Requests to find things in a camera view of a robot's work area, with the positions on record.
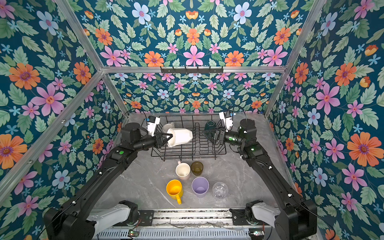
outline aluminum frame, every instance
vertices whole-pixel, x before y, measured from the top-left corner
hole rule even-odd
[[[291,54],[288,57],[288,61],[286,64],[286,70],[283,73],[283,75],[280,77],[275,90],[273,91],[271,98],[269,99],[268,107],[265,111],[264,116],[268,118],[269,113],[271,112],[273,105],[276,103],[280,92],[282,91],[284,87],[284,82],[288,79],[289,74],[292,71],[293,65],[295,64],[297,58],[299,57],[299,54],[301,50],[304,47],[305,41],[308,38],[308,35],[313,29],[313,26],[316,22],[317,17],[321,13],[321,10],[326,3],[326,0],[315,0],[315,2],[312,5],[312,8],[310,12],[308,13],[308,17],[304,22],[303,28],[301,30],[300,36],[298,37],[295,46],[292,49]]]

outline black wire dish rack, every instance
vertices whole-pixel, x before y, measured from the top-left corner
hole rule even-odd
[[[165,144],[161,148],[152,148],[152,157],[160,157],[163,161],[166,159],[216,159],[217,155],[227,153],[225,144],[213,144],[202,133],[205,124],[208,121],[214,121],[217,128],[223,126],[219,114],[167,114],[157,117],[160,118],[160,124],[156,129],[157,132],[162,132],[163,125],[174,123],[175,128],[186,128],[191,130],[193,138],[188,143],[174,147],[168,147],[168,145]]]

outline cup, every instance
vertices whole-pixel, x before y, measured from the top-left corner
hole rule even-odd
[[[186,128],[170,128],[167,133],[172,134],[172,138],[168,141],[168,147],[188,143],[193,138],[192,132]]]
[[[198,198],[204,197],[209,189],[208,180],[205,177],[196,177],[192,182],[192,190]]]
[[[191,164],[191,170],[195,176],[200,176],[201,173],[203,172],[203,168],[204,168],[203,164],[199,161],[195,161]]]
[[[181,204],[181,197],[183,196],[184,190],[179,180],[171,180],[167,184],[167,193],[171,198],[177,200],[177,203]]]
[[[191,167],[189,167],[188,163],[185,162],[177,162],[178,165],[176,167],[176,174],[181,180],[188,180],[191,176]]]
[[[173,122],[167,123],[163,126],[163,132],[168,132],[170,128],[175,128],[175,124]]]

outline light blue flower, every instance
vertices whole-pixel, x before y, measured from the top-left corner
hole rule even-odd
[[[187,20],[185,19],[185,16],[184,15],[180,15],[180,21],[181,22],[186,22]]]
[[[205,20],[205,18],[204,18],[205,16],[203,15],[203,16],[199,16],[199,22],[201,22],[201,23],[203,23],[203,21]]]
[[[373,55],[373,58],[372,59],[369,59],[368,62],[371,62],[369,65],[372,65],[372,64],[377,64],[377,61],[380,60],[381,57],[377,57],[376,54]]]
[[[16,114],[20,114],[20,110],[20,108],[16,108],[16,106],[13,106],[13,109],[9,109],[9,112],[13,113],[13,115],[16,116]]]
[[[353,126],[353,129],[354,129],[353,132],[358,132],[358,133],[360,133],[360,131],[362,130],[362,127],[360,127],[359,124],[356,124],[356,126]]]
[[[10,49],[10,45],[4,45],[4,44],[1,44],[1,46],[3,47],[3,49],[1,49],[3,52],[7,52],[8,54],[10,54],[10,52],[12,52],[13,50]]]
[[[11,133],[11,135],[13,135],[15,132],[18,132],[19,130],[17,130],[17,125],[14,125],[13,127],[11,127],[11,125],[7,125],[7,128],[8,130],[5,131],[5,133]]]

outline floral wallpaper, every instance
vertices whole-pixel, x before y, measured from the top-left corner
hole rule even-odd
[[[79,1],[76,14],[105,66],[279,66],[312,4],[97,0]]]
[[[2,179],[94,68],[51,1],[0,0],[0,57]]]
[[[100,81],[3,203],[0,239],[35,240],[44,228],[42,215],[72,197],[104,161],[121,122],[121,111]],[[39,239],[48,239],[45,231]]]
[[[384,239],[384,1],[328,1],[269,115],[325,239]]]

